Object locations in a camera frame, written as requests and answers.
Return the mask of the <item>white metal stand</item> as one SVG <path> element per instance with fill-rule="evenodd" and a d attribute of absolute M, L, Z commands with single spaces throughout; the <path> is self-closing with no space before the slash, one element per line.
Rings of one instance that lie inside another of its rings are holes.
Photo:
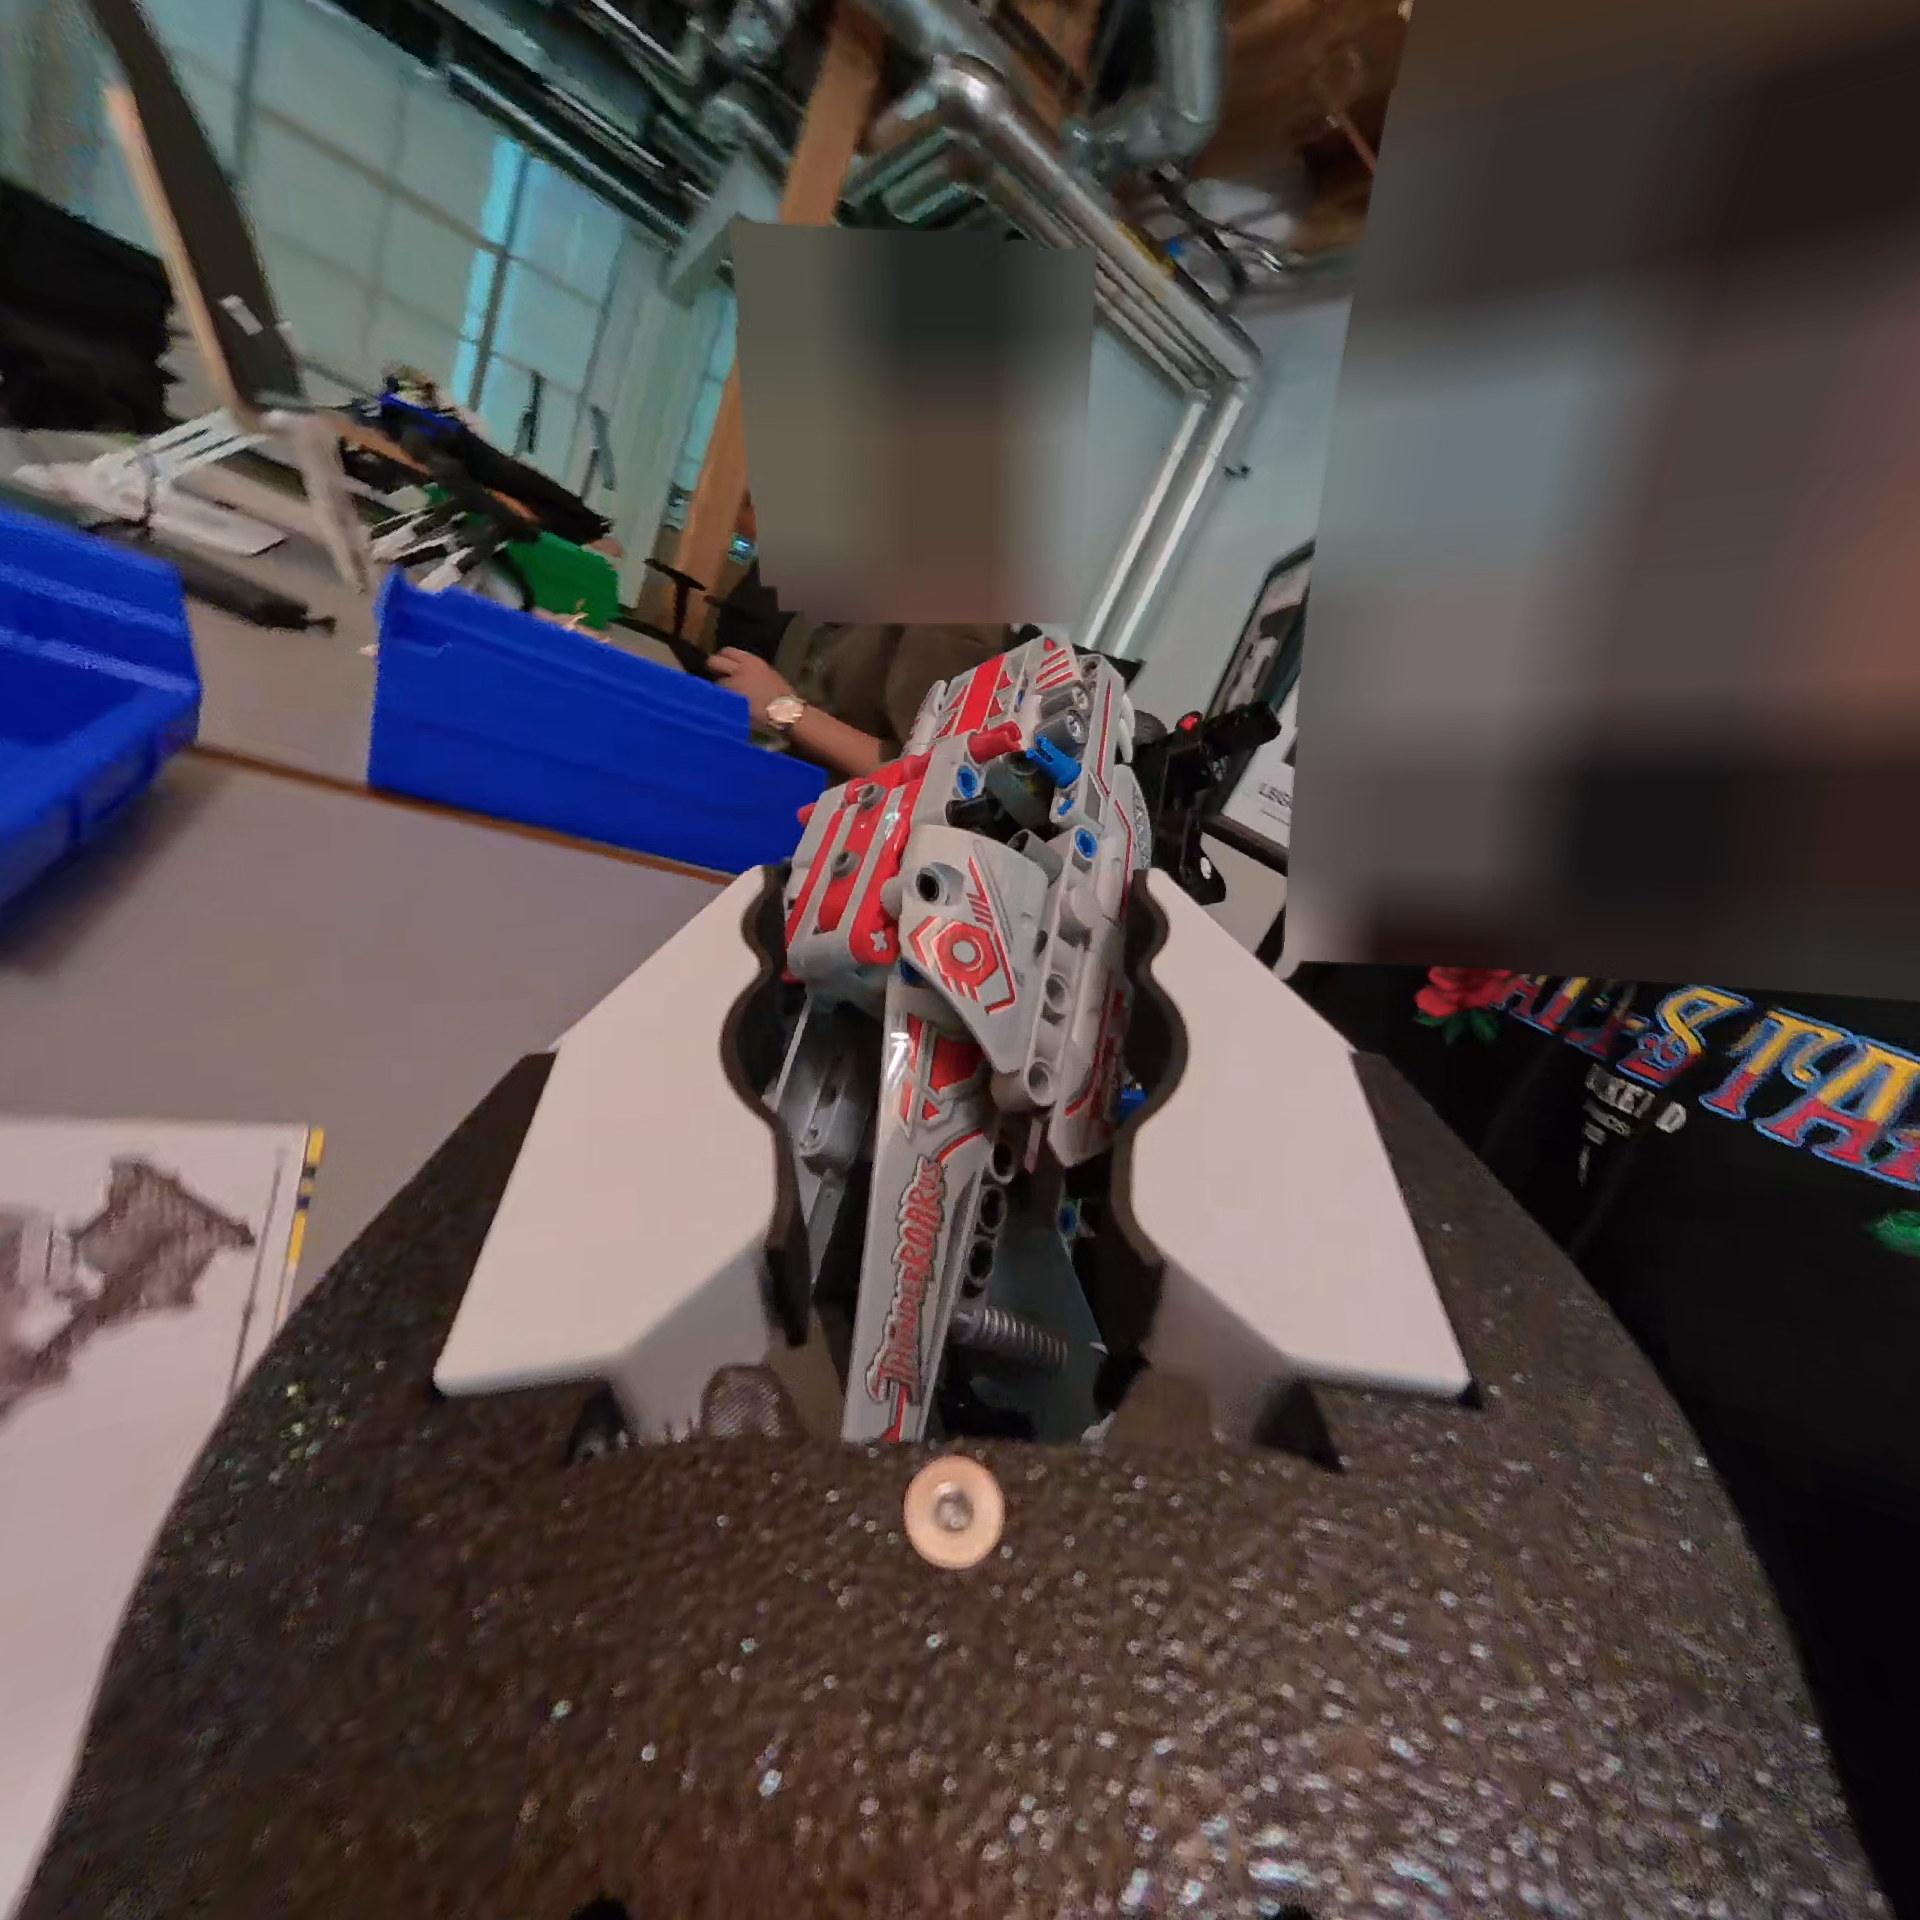
<path fill-rule="evenodd" d="M 100 444 L 85 459 L 33 453 L 5 478 L 85 520 L 144 525 L 207 560 L 261 557 L 300 539 L 349 592 L 372 593 L 378 582 L 344 434 L 319 411 L 236 417 L 219 409 L 152 437 Z"/>

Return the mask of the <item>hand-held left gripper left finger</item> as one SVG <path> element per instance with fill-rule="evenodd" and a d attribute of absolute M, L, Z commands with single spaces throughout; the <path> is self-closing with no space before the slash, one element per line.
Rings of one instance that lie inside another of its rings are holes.
<path fill-rule="evenodd" d="M 805 1334 L 779 1056 L 783 870 L 737 876 L 556 1044 L 433 1366 L 501 1396 L 613 1389 L 639 1442 L 696 1437 L 707 1386 Z"/>

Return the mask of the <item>dark board wooden edge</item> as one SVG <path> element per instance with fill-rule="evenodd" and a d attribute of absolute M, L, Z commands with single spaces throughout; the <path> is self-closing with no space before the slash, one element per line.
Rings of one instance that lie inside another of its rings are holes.
<path fill-rule="evenodd" d="M 204 370 L 236 417 L 311 411 L 300 358 L 229 172 L 139 4 L 85 4 L 118 77 L 109 124 Z"/>

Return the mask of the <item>wooden post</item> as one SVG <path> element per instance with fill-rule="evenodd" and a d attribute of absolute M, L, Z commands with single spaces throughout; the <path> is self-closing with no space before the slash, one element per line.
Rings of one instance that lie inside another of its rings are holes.
<path fill-rule="evenodd" d="M 837 4 L 823 45 L 823 65 L 805 96 L 801 140 L 783 175 L 776 219 L 823 229 L 834 222 L 846 172 L 876 114 L 883 86 L 883 26 L 859 4 Z M 699 586 L 726 586 L 730 540 L 748 506 L 748 444 L 737 364 L 730 364 L 701 469 L 686 506 L 677 568 Z"/>

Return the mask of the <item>black equipment pile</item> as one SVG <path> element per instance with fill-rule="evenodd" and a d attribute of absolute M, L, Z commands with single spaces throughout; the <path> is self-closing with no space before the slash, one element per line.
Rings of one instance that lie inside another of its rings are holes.
<path fill-rule="evenodd" d="M 387 370 L 374 391 L 340 409 L 344 453 L 392 469 L 387 486 L 421 486 L 467 536 L 536 546 L 542 536 L 600 547 L 611 520 L 579 494 L 496 446 L 445 388 L 409 364 Z"/>

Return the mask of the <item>open instruction booklet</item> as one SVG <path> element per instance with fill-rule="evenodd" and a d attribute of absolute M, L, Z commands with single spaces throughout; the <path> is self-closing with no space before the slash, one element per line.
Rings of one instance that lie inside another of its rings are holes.
<path fill-rule="evenodd" d="M 180 1482 L 291 1313 L 319 1126 L 2 1120 L 2 1912 Z"/>

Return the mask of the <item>green box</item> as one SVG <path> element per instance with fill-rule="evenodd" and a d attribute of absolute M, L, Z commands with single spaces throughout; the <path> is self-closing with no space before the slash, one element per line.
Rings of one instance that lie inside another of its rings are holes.
<path fill-rule="evenodd" d="M 501 547 L 527 592 L 527 610 L 603 631 L 621 612 L 616 564 L 591 546 L 552 533 Z"/>

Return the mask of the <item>silver ventilation ducts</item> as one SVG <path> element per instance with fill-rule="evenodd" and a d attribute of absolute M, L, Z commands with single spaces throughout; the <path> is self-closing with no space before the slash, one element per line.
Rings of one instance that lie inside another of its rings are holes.
<path fill-rule="evenodd" d="M 837 4 L 750 4 L 779 45 Z M 1097 311 L 1176 382 L 1251 342 L 1235 305 L 1357 247 L 1410 4 L 859 4 L 876 114 L 837 216 L 1001 222 L 1095 257 Z"/>

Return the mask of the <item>black framed printed sign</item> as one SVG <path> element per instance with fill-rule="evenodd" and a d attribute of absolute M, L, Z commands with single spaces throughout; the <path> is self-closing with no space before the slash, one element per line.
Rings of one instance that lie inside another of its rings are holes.
<path fill-rule="evenodd" d="M 1300 671 L 1317 540 L 1283 551 L 1260 582 L 1229 666 L 1213 690 L 1209 717 L 1260 709 L 1273 717 L 1264 739 L 1240 739 L 1204 804 L 1213 839 L 1235 844 L 1288 876 L 1294 839 L 1294 779 L 1300 770 Z"/>

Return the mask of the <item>grey metal pipes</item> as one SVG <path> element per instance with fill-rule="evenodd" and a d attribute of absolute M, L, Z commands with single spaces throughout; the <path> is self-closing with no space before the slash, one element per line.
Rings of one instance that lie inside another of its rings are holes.
<path fill-rule="evenodd" d="M 1202 382 L 1155 373 L 1165 401 L 1146 398 L 1129 350 L 1097 350 L 1091 388 L 1091 592 L 1074 617 L 1084 648 L 1142 660 L 1165 592 L 1229 475 L 1240 429 L 1264 391 L 1264 353 Z"/>

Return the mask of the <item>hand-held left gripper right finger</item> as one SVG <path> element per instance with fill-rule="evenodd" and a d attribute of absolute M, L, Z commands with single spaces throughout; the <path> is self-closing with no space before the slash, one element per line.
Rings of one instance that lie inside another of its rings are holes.
<path fill-rule="evenodd" d="M 1146 870 L 1140 1004 L 1169 1063 L 1118 1140 L 1118 1225 L 1159 1268 L 1140 1385 L 1260 1442 L 1295 1389 L 1467 1403 L 1460 1349 L 1355 1052 L 1172 876 Z"/>

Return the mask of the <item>grey red brick model car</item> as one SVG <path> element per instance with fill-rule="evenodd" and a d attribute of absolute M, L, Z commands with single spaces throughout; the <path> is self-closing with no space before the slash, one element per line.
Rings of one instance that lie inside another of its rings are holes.
<path fill-rule="evenodd" d="M 1146 870 L 1226 895 L 1204 804 L 1239 709 L 1164 728 L 1076 648 L 1012 726 L 932 739 L 823 792 L 783 880 L 801 1017 L 768 1102 L 801 1158 L 813 1310 L 853 1442 L 1019 1433 L 1097 1382 L 1095 1245 L 1129 1063 Z"/>

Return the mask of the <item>blue plastic bin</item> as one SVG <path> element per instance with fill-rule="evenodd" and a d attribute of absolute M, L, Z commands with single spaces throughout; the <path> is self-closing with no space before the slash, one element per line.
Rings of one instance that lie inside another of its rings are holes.
<path fill-rule="evenodd" d="M 827 785 L 741 695 L 489 598 L 396 571 L 374 631 L 378 789 L 736 876 L 791 859 Z"/>
<path fill-rule="evenodd" d="M 2 510 L 2 908 L 100 839 L 200 716 L 180 571 Z"/>

